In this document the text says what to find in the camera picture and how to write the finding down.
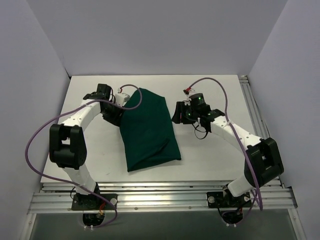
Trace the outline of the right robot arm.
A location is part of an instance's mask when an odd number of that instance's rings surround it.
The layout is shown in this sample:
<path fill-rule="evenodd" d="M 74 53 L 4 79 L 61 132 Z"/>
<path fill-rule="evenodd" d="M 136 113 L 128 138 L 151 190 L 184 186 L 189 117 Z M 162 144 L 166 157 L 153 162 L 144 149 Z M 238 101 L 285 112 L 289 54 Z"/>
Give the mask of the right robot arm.
<path fill-rule="evenodd" d="M 226 185 L 222 193 L 223 203 L 234 206 L 240 196 L 262 187 L 284 172 L 284 166 L 276 141 L 256 136 L 231 122 L 219 109 L 211 109 L 202 93 L 192 88 L 184 91 L 186 100 L 176 103 L 172 122 L 193 125 L 194 130 L 213 133 L 238 149 L 244 156 L 243 174 Z"/>

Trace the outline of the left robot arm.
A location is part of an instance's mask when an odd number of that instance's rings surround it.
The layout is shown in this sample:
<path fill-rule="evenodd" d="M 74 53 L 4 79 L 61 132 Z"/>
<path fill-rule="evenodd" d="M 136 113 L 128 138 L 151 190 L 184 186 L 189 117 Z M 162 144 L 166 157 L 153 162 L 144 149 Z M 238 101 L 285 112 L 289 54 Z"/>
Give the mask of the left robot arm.
<path fill-rule="evenodd" d="M 129 95 L 114 94 L 111 86 L 99 83 L 96 91 L 83 97 L 82 109 L 61 124 L 53 124 L 49 129 L 50 161 L 63 169 L 72 182 L 79 184 L 75 187 L 76 195 L 83 198 L 83 204 L 90 210 L 100 206 L 101 197 L 98 183 L 93 180 L 85 164 L 87 146 L 84 131 L 98 115 L 119 127 L 124 113 L 120 107 L 129 99 Z"/>

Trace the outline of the green surgical drape cloth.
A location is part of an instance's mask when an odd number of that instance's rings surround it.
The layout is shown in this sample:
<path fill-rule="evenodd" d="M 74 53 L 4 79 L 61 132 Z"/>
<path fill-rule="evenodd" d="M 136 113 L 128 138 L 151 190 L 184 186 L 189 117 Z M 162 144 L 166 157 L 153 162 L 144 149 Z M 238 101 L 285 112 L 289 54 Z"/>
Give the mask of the green surgical drape cloth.
<path fill-rule="evenodd" d="M 128 172 L 182 159 L 163 96 L 140 88 L 125 107 L 137 107 L 124 111 L 119 126 Z"/>

